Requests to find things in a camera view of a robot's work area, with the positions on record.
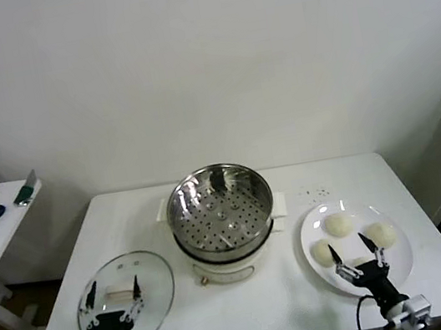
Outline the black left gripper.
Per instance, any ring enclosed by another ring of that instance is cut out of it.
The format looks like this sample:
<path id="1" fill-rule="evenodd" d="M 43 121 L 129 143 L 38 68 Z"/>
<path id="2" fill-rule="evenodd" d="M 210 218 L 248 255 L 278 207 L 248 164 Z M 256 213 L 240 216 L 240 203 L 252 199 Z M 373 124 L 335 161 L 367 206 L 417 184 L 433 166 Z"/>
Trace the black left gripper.
<path id="1" fill-rule="evenodd" d="M 97 292 L 96 281 L 91 282 L 84 291 L 82 302 L 79 305 L 79 316 L 82 328 L 93 321 L 95 317 L 95 298 Z M 124 311 L 106 312 L 96 316 L 96 325 L 92 325 L 89 330 L 132 330 L 134 327 L 133 319 L 144 309 L 144 299 L 139 286 L 138 277 L 129 284 L 124 284 L 119 289 L 118 303 Z"/>

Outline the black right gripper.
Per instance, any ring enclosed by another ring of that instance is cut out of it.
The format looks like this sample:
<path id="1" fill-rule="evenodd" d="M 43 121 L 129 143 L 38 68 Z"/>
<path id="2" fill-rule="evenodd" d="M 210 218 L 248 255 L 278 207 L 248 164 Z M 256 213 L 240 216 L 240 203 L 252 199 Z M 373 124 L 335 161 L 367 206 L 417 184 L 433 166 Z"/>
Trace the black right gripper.
<path id="1" fill-rule="evenodd" d="M 374 241 L 360 232 L 358 232 L 358 236 L 374 258 L 361 264 L 356 269 L 346 265 L 332 245 L 329 244 L 328 248 L 336 266 L 336 274 L 342 279 L 352 282 L 355 287 L 368 289 L 380 307 L 381 314 L 385 315 L 400 302 L 408 300 L 408 296 L 401 294 L 388 280 L 390 265 L 388 265 L 383 248 L 377 246 Z"/>

